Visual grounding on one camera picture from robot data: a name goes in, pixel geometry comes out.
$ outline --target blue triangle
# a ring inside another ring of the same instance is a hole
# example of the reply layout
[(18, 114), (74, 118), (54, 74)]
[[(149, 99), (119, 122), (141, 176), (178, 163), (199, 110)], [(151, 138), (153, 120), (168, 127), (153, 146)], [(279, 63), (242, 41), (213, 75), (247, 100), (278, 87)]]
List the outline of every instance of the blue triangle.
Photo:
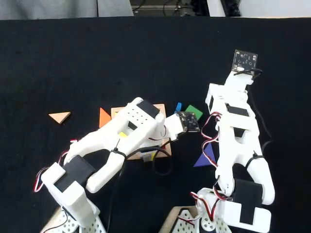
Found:
[[(213, 148), (211, 143), (209, 143), (207, 145), (207, 147), (204, 150), (205, 154), (207, 154), (213, 161), (215, 161), (215, 156), (214, 156), (214, 152), (213, 152)], [(201, 154), (201, 156), (199, 157), (199, 159), (196, 161), (196, 163), (194, 164), (193, 167), (196, 166), (208, 166), (211, 165), (209, 160), (203, 155), (203, 153)]]

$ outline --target circuit board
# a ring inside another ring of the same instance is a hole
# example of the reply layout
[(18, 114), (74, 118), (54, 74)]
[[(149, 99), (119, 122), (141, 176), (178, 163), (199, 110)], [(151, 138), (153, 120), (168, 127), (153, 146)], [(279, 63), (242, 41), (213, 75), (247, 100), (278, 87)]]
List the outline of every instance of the circuit board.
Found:
[(258, 55), (251, 52), (235, 50), (232, 71), (251, 70), (256, 68)]
[(178, 115), (181, 120), (181, 124), (186, 132), (199, 132), (200, 127), (196, 116), (194, 113), (191, 112), (178, 112)]

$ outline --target gray curtain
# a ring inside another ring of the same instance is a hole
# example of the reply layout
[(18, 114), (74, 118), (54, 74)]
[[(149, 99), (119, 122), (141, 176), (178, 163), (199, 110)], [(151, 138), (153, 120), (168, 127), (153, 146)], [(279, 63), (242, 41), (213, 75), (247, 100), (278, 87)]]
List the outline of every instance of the gray curtain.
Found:
[(133, 16), (129, 0), (0, 0), (0, 19), (97, 17), (97, 13)]

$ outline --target orange triangle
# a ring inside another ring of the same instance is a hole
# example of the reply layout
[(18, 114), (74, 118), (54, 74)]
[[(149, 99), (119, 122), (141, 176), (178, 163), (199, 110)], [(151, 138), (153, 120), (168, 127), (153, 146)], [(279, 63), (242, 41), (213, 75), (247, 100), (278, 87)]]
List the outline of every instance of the orange triangle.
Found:
[(111, 116), (104, 109), (99, 110), (99, 128), (107, 124), (111, 120)]
[(49, 114), (49, 116), (52, 117), (58, 124), (63, 123), (69, 115), (70, 112)]

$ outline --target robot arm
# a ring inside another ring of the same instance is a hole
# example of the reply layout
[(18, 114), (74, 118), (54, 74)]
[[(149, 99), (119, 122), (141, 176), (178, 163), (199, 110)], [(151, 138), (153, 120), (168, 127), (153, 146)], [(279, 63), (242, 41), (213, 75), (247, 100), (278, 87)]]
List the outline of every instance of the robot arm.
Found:
[[(185, 130), (188, 128), (178, 114), (165, 118), (153, 105), (136, 98), (102, 128), (72, 143), (64, 166), (54, 163), (42, 174), (42, 182), (58, 204), (80, 226), (87, 227), (99, 209), (86, 198), (83, 185), (86, 184), (91, 193), (98, 192), (120, 171), (131, 152), (141, 147), (160, 146), (164, 137), (175, 140)], [(83, 157), (102, 149), (110, 151), (110, 155), (96, 172)]]
[[(218, 215), (228, 225), (268, 232), (271, 214), (268, 210), (260, 208), (257, 201), (254, 201), (257, 204), (252, 208), (253, 219), (243, 219), (243, 205), (248, 208), (252, 205), (251, 199), (249, 203), (243, 203), (250, 189), (258, 191), (254, 192), (254, 196), (259, 198), (259, 204), (270, 205), (275, 198), (270, 170), (260, 148), (256, 116), (247, 103), (248, 96), (245, 90), (247, 85), (253, 83), (252, 70), (256, 70), (256, 60), (256, 54), (236, 50), (232, 71), (225, 84), (209, 85), (206, 104), (210, 114), (221, 114), (216, 125), (219, 133), (219, 159), (215, 177), (221, 191), (226, 196), (233, 197), (233, 201), (221, 201)], [(243, 165), (254, 182), (234, 179), (232, 167), (235, 163)]]

